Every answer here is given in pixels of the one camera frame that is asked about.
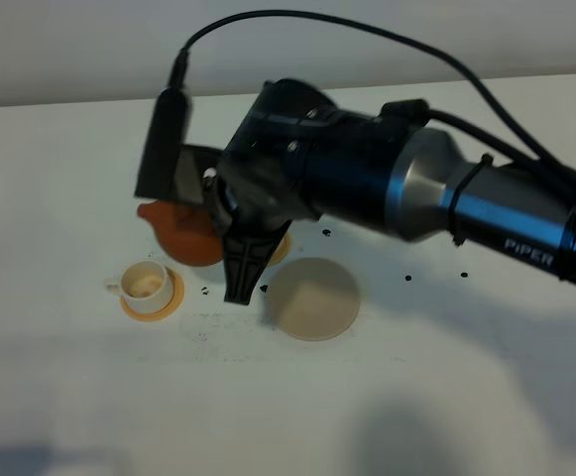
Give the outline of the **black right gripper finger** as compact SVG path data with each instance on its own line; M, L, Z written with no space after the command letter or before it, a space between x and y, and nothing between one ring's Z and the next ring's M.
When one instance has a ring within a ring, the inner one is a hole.
M250 302L257 282L287 235L290 225L289 220L272 231L234 225L222 236L226 302Z

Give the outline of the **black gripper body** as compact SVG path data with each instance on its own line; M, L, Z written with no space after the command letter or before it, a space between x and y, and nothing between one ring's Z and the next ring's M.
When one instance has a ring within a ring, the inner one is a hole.
M270 233L290 220L317 221L337 205L313 175L313 145L337 105L295 79L268 81L217 164L211 212L221 233Z

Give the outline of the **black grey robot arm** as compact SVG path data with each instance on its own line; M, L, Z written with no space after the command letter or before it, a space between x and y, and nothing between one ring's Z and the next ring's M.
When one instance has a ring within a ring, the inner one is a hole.
M576 187L470 163L432 119L448 115L411 100L371 117L297 80L266 83L217 164L226 300L247 304L289 226L324 215L406 242L446 231L576 285Z

